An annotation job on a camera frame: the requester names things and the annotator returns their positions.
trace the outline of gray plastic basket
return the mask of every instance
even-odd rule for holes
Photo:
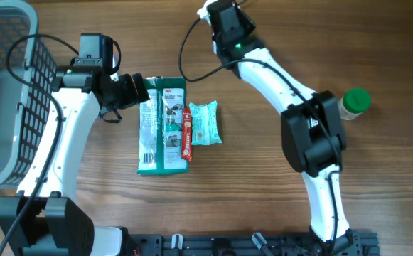
[[[14,80],[4,65],[10,45],[37,31],[37,13],[29,4],[0,1],[0,188],[20,184],[31,166],[48,118],[50,101]],[[57,65],[40,38],[31,38],[16,48],[11,65],[26,81],[50,90]]]

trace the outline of light blue packet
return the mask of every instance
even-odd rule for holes
[[[218,132],[218,102],[197,106],[189,104],[192,114],[192,145],[210,145],[222,143]]]

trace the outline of brown wood surface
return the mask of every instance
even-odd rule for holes
[[[202,0],[33,3],[39,31],[78,47],[101,32],[122,48],[122,73],[178,76],[178,50]],[[413,255],[413,0],[249,0],[244,10],[297,80],[341,97],[353,87],[371,109],[346,122],[341,190],[350,225],[378,232],[383,255]],[[190,77],[219,65],[201,23],[186,44]],[[71,52],[48,42],[59,64]],[[138,176],[138,107],[121,124],[95,122],[77,197],[98,225],[131,233],[307,231],[301,176],[281,150],[280,119],[253,87],[222,71],[188,83],[188,102],[218,101],[223,144],[196,146],[190,172]],[[14,191],[0,191],[12,194]],[[3,234],[0,229],[0,242]]]

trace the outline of barcode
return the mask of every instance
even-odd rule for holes
[[[156,153],[143,153],[143,164],[156,163]]]
[[[203,138],[203,133],[202,132],[197,132],[197,140],[201,141],[202,138]]]

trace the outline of jar with green lid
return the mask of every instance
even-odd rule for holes
[[[353,120],[370,107],[370,95],[362,88],[349,90],[339,102],[340,118]]]

